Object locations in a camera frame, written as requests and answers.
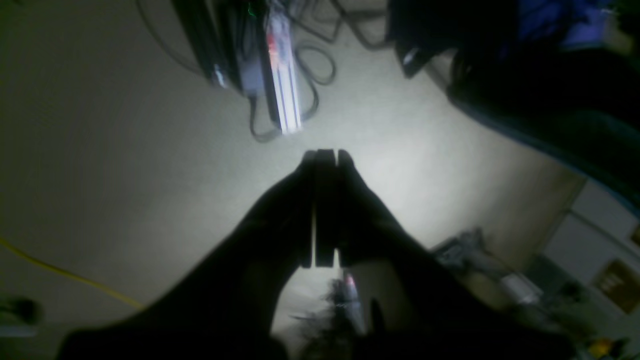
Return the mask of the left gripper white image-left left finger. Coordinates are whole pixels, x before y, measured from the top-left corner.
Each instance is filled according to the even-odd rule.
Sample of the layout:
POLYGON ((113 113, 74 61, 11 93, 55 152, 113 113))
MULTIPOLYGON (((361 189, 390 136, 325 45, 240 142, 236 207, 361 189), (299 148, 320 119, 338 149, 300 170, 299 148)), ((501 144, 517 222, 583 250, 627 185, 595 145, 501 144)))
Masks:
POLYGON ((311 240, 316 151, 270 187, 183 280, 132 316, 70 333, 60 360, 286 360, 271 328, 311 240))

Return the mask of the left gripper white image-left right finger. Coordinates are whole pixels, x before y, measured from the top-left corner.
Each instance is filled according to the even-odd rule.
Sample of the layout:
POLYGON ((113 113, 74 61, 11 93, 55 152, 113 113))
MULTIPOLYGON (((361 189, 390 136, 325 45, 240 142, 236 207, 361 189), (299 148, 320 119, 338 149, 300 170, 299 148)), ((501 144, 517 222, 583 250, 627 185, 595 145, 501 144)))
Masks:
POLYGON ((316 264, 355 276, 371 329, 352 360, 571 360, 573 344, 491 309, 399 224, 345 150, 316 153, 316 264))

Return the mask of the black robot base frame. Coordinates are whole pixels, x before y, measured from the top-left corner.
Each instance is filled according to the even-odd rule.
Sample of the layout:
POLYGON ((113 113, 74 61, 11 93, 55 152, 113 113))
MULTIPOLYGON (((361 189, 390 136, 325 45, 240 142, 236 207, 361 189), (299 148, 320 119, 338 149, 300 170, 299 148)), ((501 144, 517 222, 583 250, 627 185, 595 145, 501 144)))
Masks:
POLYGON ((263 20, 267 0, 172 0, 196 68, 247 98, 265 95, 263 20))

